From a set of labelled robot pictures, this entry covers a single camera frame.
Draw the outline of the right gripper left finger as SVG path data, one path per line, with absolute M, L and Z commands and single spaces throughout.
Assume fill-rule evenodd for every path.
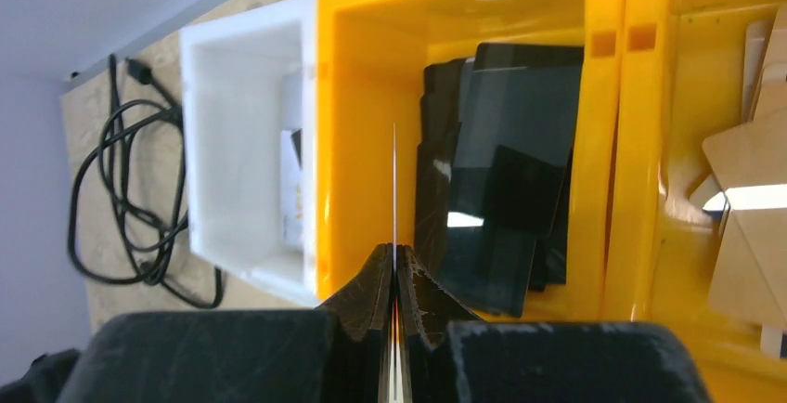
M 312 309 L 125 314 L 80 355 L 62 402 L 385 402 L 393 248 Z

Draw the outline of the black credit card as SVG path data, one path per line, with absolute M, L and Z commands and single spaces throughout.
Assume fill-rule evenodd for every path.
M 398 187 L 397 187 L 397 134 L 396 123 L 393 123 L 393 136 L 392 136 L 392 194 L 393 194 L 393 401 L 405 401 L 405 389 L 403 383 L 402 372 L 402 359 L 401 359 L 401 345 L 399 336 L 399 309 L 398 309 Z

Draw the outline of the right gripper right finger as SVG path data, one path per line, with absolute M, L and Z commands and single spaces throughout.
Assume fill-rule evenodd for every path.
M 408 402 L 707 402 L 690 353 L 649 322 L 491 322 L 396 249 Z

